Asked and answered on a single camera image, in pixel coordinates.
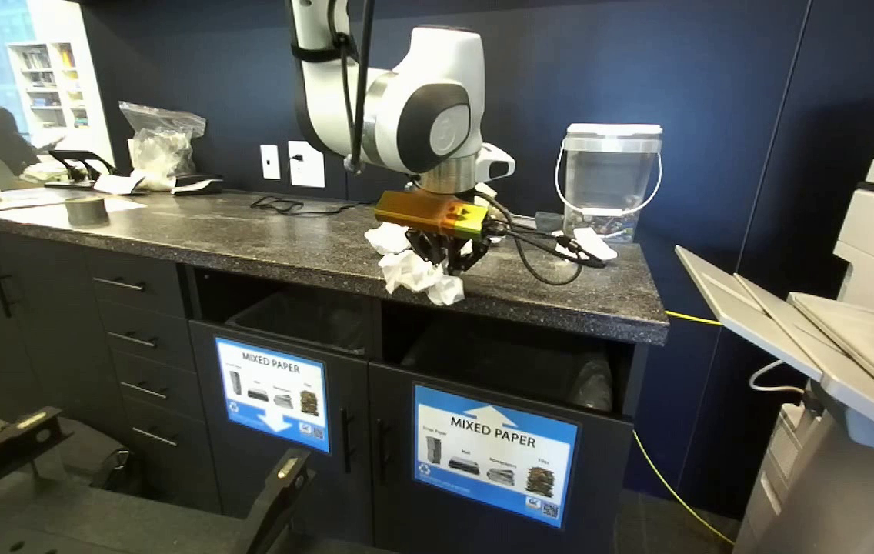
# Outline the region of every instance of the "paper label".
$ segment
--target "paper label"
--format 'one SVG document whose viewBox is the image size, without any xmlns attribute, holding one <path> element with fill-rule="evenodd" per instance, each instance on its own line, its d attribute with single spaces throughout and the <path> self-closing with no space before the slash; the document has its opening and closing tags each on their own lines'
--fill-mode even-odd
<svg viewBox="0 0 874 554">
<path fill-rule="evenodd" d="M 230 421 L 334 451 L 320 361 L 230 339 L 215 348 Z"/>
<path fill-rule="evenodd" d="M 412 478 L 561 530 L 577 438 L 570 421 L 420 383 Z"/>
<path fill-rule="evenodd" d="M 323 187 L 323 155 L 308 140 L 285 140 L 289 150 L 289 184 Z"/>
</svg>

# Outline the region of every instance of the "yellow object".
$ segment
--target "yellow object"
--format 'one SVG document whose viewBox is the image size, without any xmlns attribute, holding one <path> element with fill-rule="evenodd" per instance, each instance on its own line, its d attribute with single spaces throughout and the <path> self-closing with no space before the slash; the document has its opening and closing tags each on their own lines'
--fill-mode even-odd
<svg viewBox="0 0 874 554">
<path fill-rule="evenodd" d="M 378 222 L 396 222 L 429 234 L 481 236 L 491 206 L 425 191 L 384 191 L 375 202 Z"/>
<path fill-rule="evenodd" d="M 684 311 L 666 311 L 673 319 L 687 319 L 687 323 L 700 323 L 700 327 L 724 327 L 720 319 L 709 319 L 709 318 L 696 318 L 696 314 L 684 314 Z"/>
<path fill-rule="evenodd" d="M 701 523 L 714 538 L 720 538 L 724 543 L 733 547 L 736 538 L 724 535 L 710 519 L 706 519 L 706 517 L 666 480 L 666 475 L 663 475 L 659 465 L 652 460 L 652 456 L 651 456 L 651 450 L 647 450 L 647 444 L 642 444 L 642 438 L 640 438 L 638 431 L 632 431 L 632 440 L 635 440 L 635 447 L 640 450 L 640 456 L 647 459 L 647 465 L 652 468 L 652 475 L 657 475 L 657 480 L 663 484 L 663 489 L 672 492 L 673 500 L 677 500 L 696 523 Z"/>
</svg>

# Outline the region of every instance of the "cabinet drawer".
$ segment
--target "cabinet drawer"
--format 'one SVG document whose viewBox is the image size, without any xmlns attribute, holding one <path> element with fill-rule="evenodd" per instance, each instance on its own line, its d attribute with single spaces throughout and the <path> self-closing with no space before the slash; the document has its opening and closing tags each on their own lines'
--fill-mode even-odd
<svg viewBox="0 0 874 554">
<path fill-rule="evenodd" d="M 110 356 L 146 356 L 191 370 L 189 323 L 167 314 L 110 308 L 101 314 L 101 333 Z"/>
<path fill-rule="evenodd" d="M 198 374 L 142 356 L 116 356 L 119 393 L 199 421 Z"/>
<path fill-rule="evenodd" d="M 219 512 L 214 451 L 199 421 L 123 399 L 129 447 L 142 460 L 146 492 L 159 500 Z"/>
<path fill-rule="evenodd" d="M 90 269 L 99 303 L 185 314 L 178 267 L 168 260 L 94 252 Z"/>
</svg>

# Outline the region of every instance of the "dark countertop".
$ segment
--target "dark countertop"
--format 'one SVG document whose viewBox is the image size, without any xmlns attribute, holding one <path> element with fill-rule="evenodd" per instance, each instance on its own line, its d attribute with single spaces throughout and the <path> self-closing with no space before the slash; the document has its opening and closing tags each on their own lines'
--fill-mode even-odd
<svg viewBox="0 0 874 554">
<path fill-rule="evenodd" d="M 66 206 L 2 210 L 0 229 L 78 243 L 198 267 L 429 303 L 425 296 L 384 292 L 378 256 L 365 243 L 370 206 L 342 214 L 278 214 L 248 210 L 255 195 L 108 201 L 108 223 L 72 223 Z M 543 274 L 566 278 L 566 260 L 531 252 Z M 465 300 L 452 311 L 537 323 L 596 339 L 663 345 L 666 308 L 640 247 L 610 267 L 585 267 L 574 286 L 544 286 L 512 240 L 465 274 Z"/>
</svg>

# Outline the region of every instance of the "printer paper tray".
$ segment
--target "printer paper tray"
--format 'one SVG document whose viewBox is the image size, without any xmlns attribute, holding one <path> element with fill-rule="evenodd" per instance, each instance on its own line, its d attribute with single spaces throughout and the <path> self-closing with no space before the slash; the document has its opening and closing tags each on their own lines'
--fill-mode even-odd
<svg viewBox="0 0 874 554">
<path fill-rule="evenodd" d="M 793 367 L 809 382 L 825 387 L 834 399 L 874 421 L 870 371 L 864 371 L 852 356 L 847 356 L 792 300 L 754 286 L 738 274 L 714 267 L 710 260 L 694 256 L 684 247 L 677 247 L 677 258 L 706 296 L 714 318 L 730 333 Z"/>
</svg>

